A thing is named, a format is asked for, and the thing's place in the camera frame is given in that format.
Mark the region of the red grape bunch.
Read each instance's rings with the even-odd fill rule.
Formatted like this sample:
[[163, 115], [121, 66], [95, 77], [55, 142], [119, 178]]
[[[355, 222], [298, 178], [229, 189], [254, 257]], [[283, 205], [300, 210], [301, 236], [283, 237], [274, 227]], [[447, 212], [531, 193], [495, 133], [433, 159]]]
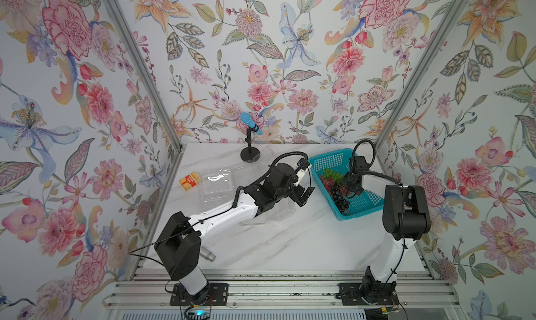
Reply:
[[331, 197], [345, 197], [348, 189], [340, 184], [336, 179], [320, 176], [320, 180]]

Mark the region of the teal plastic mesh basket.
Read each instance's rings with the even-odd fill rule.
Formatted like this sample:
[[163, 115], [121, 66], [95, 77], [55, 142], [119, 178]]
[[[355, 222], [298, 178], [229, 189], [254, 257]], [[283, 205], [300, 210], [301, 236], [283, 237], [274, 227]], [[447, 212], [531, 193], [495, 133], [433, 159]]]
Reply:
[[353, 156], [353, 151], [345, 148], [316, 155], [308, 160], [313, 180], [339, 221], [375, 213], [384, 204], [381, 197], [368, 190], [356, 194], [353, 187], [348, 187], [346, 174], [350, 172], [350, 158]]

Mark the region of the clear clamshell container front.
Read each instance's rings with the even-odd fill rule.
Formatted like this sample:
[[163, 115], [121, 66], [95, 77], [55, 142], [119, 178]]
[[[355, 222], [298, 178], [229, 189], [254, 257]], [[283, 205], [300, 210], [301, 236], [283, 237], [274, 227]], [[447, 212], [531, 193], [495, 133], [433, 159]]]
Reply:
[[240, 222], [240, 225], [249, 227], [283, 222], [284, 220], [291, 218], [295, 214], [295, 211], [296, 204], [294, 201], [292, 201], [290, 198], [282, 199], [269, 211], [264, 212], [255, 218]]

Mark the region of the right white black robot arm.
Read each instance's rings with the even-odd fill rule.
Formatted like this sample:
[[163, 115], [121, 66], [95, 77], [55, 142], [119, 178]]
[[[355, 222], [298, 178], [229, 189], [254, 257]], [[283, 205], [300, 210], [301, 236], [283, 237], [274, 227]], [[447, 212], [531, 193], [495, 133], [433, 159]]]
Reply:
[[385, 236], [377, 257], [366, 269], [357, 295], [368, 305], [393, 301], [399, 267], [411, 247], [431, 229], [425, 190], [405, 186], [397, 179], [372, 172], [362, 156], [349, 159], [343, 185], [350, 194], [369, 191], [384, 200], [382, 226]]

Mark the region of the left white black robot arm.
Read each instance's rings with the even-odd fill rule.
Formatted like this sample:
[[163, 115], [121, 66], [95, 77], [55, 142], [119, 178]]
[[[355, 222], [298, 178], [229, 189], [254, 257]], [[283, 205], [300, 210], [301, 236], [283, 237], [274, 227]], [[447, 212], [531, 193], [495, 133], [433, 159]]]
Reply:
[[210, 283], [199, 267], [202, 241], [240, 222], [273, 209], [289, 198], [303, 207], [314, 191], [300, 185], [310, 174], [308, 155], [292, 151], [279, 155], [269, 169], [248, 186], [239, 186], [231, 201], [197, 215], [175, 213], [167, 221], [154, 249], [172, 281], [177, 281], [193, 305], [205, 302]]

